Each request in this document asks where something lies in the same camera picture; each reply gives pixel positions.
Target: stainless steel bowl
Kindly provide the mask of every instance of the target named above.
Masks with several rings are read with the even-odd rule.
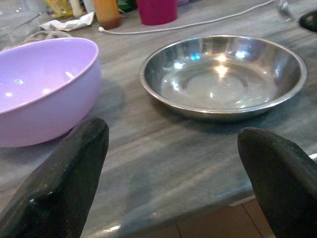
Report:
[[[260,38],[208,36],[165,46],[143,63],[143,87],[171,109],[218,122],[261,114],[290,99],[307,80],[293,51]]]

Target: bowl rim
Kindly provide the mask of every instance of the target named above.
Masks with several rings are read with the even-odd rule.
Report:
[[[245,39],[252,39],[252,40],[258,40],[258,41],[262,41],[274,46],[277,46],[279,48],[281,48],[282,50],[286,51],[287,53],[291,54],[295,60],[297,61],[297,63],[299,64],[300,67],[300,78],[297,81],[297,83],[295,84],[295,86],[289,90],[287,93],[283,94],[282,96],[266,102],[266,103],[262,103],[262,104],[257,104],[254,106],[249,106],[249,107],[245,107],[245,108],[233,108],[233,109],[212,109],[212,108],[202,108],[202,107],[194,107],[194,106],[189,106],[186,104],[181,104],[181,103],[175,103],[163,96],[161,96],[160,94],[158,94],[157,92],[155,92],[147,83],[147,80],[145,78],[145,68],[148,65],[149,61],[156,56],[158,53],[160,53],[161,51],[172,47],[174,45],[177,45],[179,43],[183,43],[186,41],[191,41],[191,40],[199,40],[199,39],[204,39],[204,38],[214,38],[214,37],[235,37],[235,38],[245,38]],[[207,35],[207,36],[201,36],[201,37],[193,37],[193,38],[188,38],[185,40],[179,40],[179,41],[175,41],[173,43],[170,43],[168,45],[165,45],[161,48],[159,48],[158,50],[154,51],[152,54],[150,54],[150,56],[148,56],[144,62],[141,65],[140,71],[139,71],[139,76],[141,78],[141,84],[144,87],[144,89],[150,94],[152,95],[154,98],[156,98],[157,100],[161,101],[162,103],[171,106],[175,109],[179,109],[179,110],[185,110],[185,111],[191,111],[191,112],[196,112],[196,113],[204,113],[204,114],[226,114],[226,115],[231,115],[231,114],[242,114],[242,113],[249,113],[249,112],[253,112],[253,111],[259,111],[259,110],[264,110],[264,109],[269,109],[271,107],[274,107],[278,104],[281,104],[285,101],[287,101],[288,99],[292,98],[293,96],[295,96],[297,93],[299,93],[302,88],[304,87],[307,78],[308,78],[308,69],[306,66],[305,61],[302,59],[302,57],[300,57],[297,53],[295,53],[294,51],[292,51],[291,49],[282,46],[278,43],[260,38],[260,37],[253,37],[253,36],[246,36],[246,35]]]
[[[79,71],[78,74],[76,74],[71,80],[61,84],[59,87],[55,88],[54,90],[52,90],[48,94],[43,94],[39,97],[36,97],[34,99],[31,99],[31,100],[25,102],[25,103],[19,104],[17,106],[14,106],[14,107],[9,108],[9,109],[4,110],[4,111],[0,111],[0,116],[3,114],[9,113],[9,112],[18,110],[20,108],[29,106],[29,105],[31,105],[39,100],[42,100],[43,98],[50,97],[52,94],[55,94],[58,91],[65,88],[66,86],[74,83],[81,75],[83,75],[95,63],[95,61],[98,58],[98,54],[99,54],[98,45],[95,42],[93,42],[92,40],[89,40],[86,38],[81,38],[81,37],[61,37],[61,38],[54,38],[54,39],[47,39],[47,40],[43,40],[43,41],[32,42],[32,43],[29,43],[26,45],[21,45],[21,46],[17,46],[17,47],[11,48],[11,49],[1,51],[0,56],[3,54],[9,54],[9,52],[12,52],[12,51],[22,51],[24,48],[29,48],[29,47],[32,47],[33,45],[47,44],[47,43],[53,42],[53,41],[82,41],[82,42],[87,42],[88,44],[91,44],[93,46],[93,48],[95,50],[95,54],[92,57],[92,59],[89,61],[89,63],[86,65],[86,67],[84,67],[81,71]]]

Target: black object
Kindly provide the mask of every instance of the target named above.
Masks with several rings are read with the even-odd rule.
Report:
[[[317,238],[317,165],[295,143],[245,128],[238,137],[243,166],[277,238]]]
[[[117,0],[118,8],[124,12],[130,12],[137,8],[136,0]]]
[[[78,238],[108,149],[102,119],[81,122],[37,167],[0,214],[0,238]]]
[[[299,19],[299,24],[310,31],[317,32],[317,10],[303,15]]]

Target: magenta cup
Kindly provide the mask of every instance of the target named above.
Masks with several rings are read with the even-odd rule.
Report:
[[[161,25],[177,19],[177,0],[137,0],[144,25]]]

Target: gray marble surface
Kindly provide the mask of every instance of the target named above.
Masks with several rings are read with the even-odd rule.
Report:
[[[197,0],[179,8],[168,25],[148,27],[137,12],[115,31],[178,26],[236,13],[262,0]],[[292,5],[297,16],[315,0]],[[239,160],[240,129],[256,126],[317,152],[317,34],[285,22],[270,4],[243,16],[183,30],[137,36],[98,31],[98,24],[71,32],[100,47],[102,88],[89,117],[110,127],[110,147],[83,238],[123,237],[147,228],[186,219],[249,195],[252,188]],[[202,123],[183,118],[151,99],[138,71],[143,60],[170,42],[211,34],[263,37],[298,52],[310,76],[305,88],[268,113],[239,123]],[[31,171],[61,139],[24,148],[0,149],[0,210]]]

